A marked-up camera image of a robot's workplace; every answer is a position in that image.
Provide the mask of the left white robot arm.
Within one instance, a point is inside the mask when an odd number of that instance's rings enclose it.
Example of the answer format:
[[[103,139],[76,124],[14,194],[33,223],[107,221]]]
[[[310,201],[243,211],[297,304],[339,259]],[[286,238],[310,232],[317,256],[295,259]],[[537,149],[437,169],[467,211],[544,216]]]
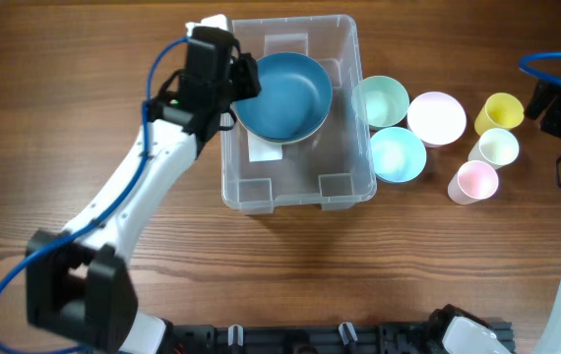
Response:
[[[189,54],[142,104],[136,143],[92,202],[58,233],[37,231],[26,271],[30,325],[74,341],[75,352],[160,353],[170,322],[140,311],[129,259],[147,222],[199,157],[233,102],[255,96],[248,53]]]

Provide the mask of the cream cup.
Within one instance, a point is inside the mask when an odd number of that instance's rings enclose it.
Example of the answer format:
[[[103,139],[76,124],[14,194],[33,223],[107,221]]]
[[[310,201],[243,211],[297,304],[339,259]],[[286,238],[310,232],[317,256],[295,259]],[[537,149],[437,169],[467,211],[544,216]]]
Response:
[[[513,163],[519,153],[519,142],[510,131],[493,128],[480,136],[467,159],[483,161],[497,170]]]

